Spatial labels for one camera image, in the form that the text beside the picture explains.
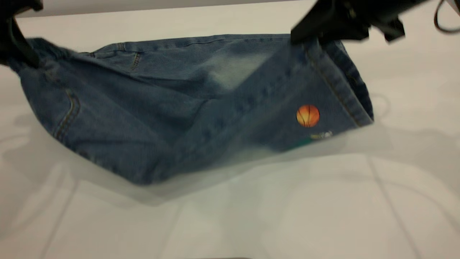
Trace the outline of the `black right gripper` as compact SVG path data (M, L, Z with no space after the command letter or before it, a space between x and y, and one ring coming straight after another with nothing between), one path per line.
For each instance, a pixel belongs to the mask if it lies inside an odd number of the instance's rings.
M369 37L378 7L375 0L319 0L291 29L291 44L318 36L321 43Z

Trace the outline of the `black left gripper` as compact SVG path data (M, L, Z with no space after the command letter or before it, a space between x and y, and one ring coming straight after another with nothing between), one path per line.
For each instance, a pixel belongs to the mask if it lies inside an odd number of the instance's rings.
M0 63L8 66L10 59L18 59L34 68L39 67L40 59L23 36L14 16L30 9L38 12L44 8L42 0L1 0L0 16Z

